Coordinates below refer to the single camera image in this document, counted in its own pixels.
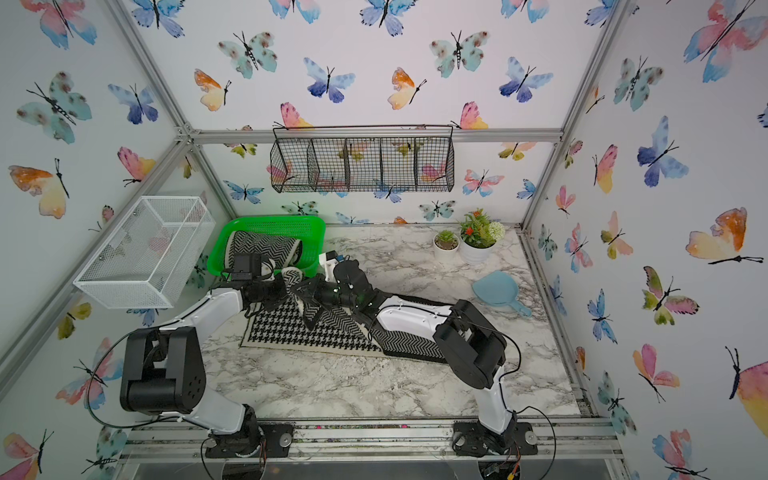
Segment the flowering plant in white pot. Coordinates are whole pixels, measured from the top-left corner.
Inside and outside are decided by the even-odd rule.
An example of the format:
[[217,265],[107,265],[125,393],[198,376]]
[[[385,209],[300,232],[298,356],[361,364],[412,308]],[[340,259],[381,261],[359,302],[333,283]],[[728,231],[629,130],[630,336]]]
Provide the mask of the flowering plant in white pot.
[[460,223],[460,256],[468,264],[484,263],[505,235],[506,227],[500,221],[492,220],[483,209],[471,211]]

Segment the chevron knit scarf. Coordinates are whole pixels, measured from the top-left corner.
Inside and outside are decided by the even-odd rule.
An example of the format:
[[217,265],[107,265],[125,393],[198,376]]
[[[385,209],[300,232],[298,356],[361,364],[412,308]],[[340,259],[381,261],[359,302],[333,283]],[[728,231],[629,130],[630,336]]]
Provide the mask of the chevron knit scarf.
[[258,253],[263,259],[270,260],[276,269],[282,269],[297,265],[302,252],[303,242],[297,238],[235,231],[226,244],[225,267],[229,269],[232,266],[235,254]]

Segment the small succulent in white pot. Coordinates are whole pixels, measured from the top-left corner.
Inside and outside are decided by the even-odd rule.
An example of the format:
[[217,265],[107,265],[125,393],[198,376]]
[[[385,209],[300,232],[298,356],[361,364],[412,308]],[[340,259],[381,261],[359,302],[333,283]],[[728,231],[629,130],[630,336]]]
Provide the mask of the small succulent in white pot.
[[454,259],[460,245],[460,237],[455,232],[443,230],[437,233],[432,241],[435,259],[447,263]]

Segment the light blue plastic scoop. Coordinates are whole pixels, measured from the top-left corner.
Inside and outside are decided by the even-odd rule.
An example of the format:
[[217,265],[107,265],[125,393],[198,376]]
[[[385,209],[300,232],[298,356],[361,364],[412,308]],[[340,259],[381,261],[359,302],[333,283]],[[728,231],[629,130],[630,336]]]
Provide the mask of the light blue plastic scoop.
[[475,296],[494,307],[510,307],[523,317],[531,317],[532,310],[518,300],[519,286],[512,276],[494,271],[472,284]]

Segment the black white patterned knit scarf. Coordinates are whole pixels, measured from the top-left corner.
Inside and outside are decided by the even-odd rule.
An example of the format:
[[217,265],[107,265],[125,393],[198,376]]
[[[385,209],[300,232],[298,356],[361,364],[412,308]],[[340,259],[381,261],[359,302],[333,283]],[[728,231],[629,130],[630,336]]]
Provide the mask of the black white patterned knit scarf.
[[290,267],[270,278],[260,278],[282,277],[288,299],[275,309],[244,308],[248,324],[241,344],[278,350],[446,362],[430,338],[369,325],[343,307],[324,310],[306,306],[298,298],[298,284],[317,275],[321,274],[308,277],[301,270]]

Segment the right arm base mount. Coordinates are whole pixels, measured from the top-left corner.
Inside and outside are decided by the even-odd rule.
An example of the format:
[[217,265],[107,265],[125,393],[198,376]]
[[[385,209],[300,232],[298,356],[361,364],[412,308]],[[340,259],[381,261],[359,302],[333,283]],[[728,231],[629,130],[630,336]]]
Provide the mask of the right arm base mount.
[[455,422],[451,449],[458,456],[474,458],[486,455],[527,456],[538,453],[537,437],[532,425],[512,421],[503,433],[498,434],[479,421]]

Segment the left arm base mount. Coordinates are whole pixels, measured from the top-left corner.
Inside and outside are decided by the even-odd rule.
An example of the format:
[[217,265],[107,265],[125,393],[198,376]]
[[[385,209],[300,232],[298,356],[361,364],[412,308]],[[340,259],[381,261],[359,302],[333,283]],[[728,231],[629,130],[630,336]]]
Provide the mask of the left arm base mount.
[[251,423],[233,434],[212,434],[211,446],[203,450],[206,459],[282,459],[289,456],[294,426],[290,423]]

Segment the white mesh wall basket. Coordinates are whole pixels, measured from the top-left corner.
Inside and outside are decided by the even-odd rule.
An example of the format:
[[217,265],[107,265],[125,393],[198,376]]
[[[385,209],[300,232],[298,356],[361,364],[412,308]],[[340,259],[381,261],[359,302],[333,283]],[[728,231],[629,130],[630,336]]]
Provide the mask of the white mesh wall basket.
[[171,308],[215,226],[199,196],[143,196],[73,285],[107,309]]

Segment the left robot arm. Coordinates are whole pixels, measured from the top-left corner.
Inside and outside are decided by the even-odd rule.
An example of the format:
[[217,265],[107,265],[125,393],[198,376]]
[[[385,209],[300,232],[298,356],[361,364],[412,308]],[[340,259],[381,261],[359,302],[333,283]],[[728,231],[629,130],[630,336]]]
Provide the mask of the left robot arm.
[[281,304],[281,277],[213,289],[171,322],[131,332],[120,391],[123,410],[179,418],[218,435],[244,428],[246,407],[207,385],[202,346],[231,317],[253,305]]

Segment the green plastic basket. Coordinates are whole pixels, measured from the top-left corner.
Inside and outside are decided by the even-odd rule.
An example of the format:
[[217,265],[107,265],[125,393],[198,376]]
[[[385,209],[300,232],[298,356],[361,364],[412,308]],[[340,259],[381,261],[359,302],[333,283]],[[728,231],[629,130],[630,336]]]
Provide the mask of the green plastic basket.
[[208,272],[220,276],[241,254],[258,254],[279,270],[300,269],[314,276],[323,252],[325,222],[316,216],[241,217],[226,224],[207,263]]

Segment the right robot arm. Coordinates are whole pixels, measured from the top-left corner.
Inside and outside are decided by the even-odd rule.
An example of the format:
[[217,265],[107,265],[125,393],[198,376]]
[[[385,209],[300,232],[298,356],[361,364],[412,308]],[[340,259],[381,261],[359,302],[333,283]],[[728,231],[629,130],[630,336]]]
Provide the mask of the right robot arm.
[[319,313],[346,308],[356,322],[370,329],[406,333],[436,345],[452,372],[472,387],[479,408],[479,423],[501,435],[513,423],[500,384],[506,363],[507,342],[470,302],[428,305],[371,287],[367,280],[331,283],[318,275],[288,289],[301,307]]

